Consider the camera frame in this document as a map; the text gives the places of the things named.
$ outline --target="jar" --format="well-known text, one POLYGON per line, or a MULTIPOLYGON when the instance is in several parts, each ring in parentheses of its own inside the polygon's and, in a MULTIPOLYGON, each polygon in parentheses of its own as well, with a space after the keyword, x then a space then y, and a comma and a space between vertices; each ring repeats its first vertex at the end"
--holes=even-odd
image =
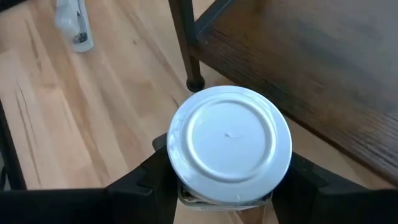
POLYGON ((289 167, 292 139, 286 120, 265 97, 243 87, 216 86, 192 95, 177 110, 167 151, 184 204, 240 210, 270 199, 289 167), (187 203, 184 191, 195 204, 187 203))

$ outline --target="bottle cap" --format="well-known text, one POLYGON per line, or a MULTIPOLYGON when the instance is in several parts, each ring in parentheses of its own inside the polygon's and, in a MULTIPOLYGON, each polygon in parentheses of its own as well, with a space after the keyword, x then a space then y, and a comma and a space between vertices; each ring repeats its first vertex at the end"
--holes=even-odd
POLYGON ((279 110, 262 95, 217 86, 192 95, 167 134, 174 171, 193 194, 241 205, 271 192, 284 178, 292 140, 279 110))

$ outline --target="black holder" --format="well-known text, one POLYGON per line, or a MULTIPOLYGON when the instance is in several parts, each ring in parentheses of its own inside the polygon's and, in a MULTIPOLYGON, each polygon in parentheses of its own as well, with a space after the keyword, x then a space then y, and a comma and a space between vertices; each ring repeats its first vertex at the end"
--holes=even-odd
POLYGON ((11 133, 2 103, 0 100, 0 152, 4 162, 1 169, 0 188, 5 186, 5 178, 8 179, 10 188, 13 190, 26 190, 26 184, 19 165, 17 152, 15 151, 11 133))
MULTIPOLYGON (((0 192, 0 223, 172 224, 177 176, 165 143, 155 139, 155 154, 103 189, 0 192)), ((296 153, 272 198, 280 224, 398 223, 397 202, 395 189, 365 189, 296 153)))
POLYGON ((0 12, 16 6, 17 4, 26 0, 0 0, 0 12))

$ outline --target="shelf leg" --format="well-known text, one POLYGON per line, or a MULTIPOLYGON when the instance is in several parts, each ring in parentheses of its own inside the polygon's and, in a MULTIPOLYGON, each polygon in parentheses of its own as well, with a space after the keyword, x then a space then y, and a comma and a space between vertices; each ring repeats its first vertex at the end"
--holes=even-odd
POLYGON ((169 4, 187 72, 187 87, 192 92, 200 91, 205 87, 205 80, 200 74, 199 61, 189 52, 189 46, 197 40, 192 0, 169 0, 169 4))

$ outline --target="furniture foot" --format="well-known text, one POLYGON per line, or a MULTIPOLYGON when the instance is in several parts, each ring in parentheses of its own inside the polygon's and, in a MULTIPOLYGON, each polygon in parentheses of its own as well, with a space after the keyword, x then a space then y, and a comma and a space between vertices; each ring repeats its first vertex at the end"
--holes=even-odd
POLYGON ((187 88, 193 93, 196 93, 204 89, 204 87, 205 87, 205 80, 203 79, 203 77, 200 77, 199 80, 194 80, 194 81, 187 80, 187 88))

